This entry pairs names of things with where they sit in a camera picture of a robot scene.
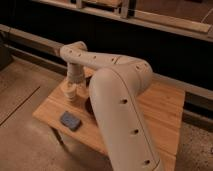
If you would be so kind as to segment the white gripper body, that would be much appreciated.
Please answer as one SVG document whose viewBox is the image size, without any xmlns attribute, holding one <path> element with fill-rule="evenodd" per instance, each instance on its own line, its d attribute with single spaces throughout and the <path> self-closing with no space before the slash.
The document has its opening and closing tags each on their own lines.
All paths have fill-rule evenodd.
<svg viewBox="0 0 213 171">
<path fill-rule="evenodd" d="M 76 100 L 78 96 L 87 97 L 88 91 L 86 81 L 81 83 L 71 83 L 68 80 L 65 80 L 62 83 L 62 92 L 69 100 Z"/>
</svg>

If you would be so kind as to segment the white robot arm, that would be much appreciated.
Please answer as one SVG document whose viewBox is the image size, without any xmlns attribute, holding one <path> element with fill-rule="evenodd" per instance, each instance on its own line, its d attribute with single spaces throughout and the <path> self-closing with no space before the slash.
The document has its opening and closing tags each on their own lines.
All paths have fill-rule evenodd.
<svg viewBox="0 0 213 171">
<path fill-rule="evenodd" d="M 143 59 L 97 53 L 78 41 L 60 48 L 67 63 L 62 91 L 68 99 L 85 81 L 84 69 L 94 70 L 89 83 L 92 109 L 114 171 L 165 171 L 147 128 L 137 96 L 152 81 L 152 68 Z"/>
</svg>

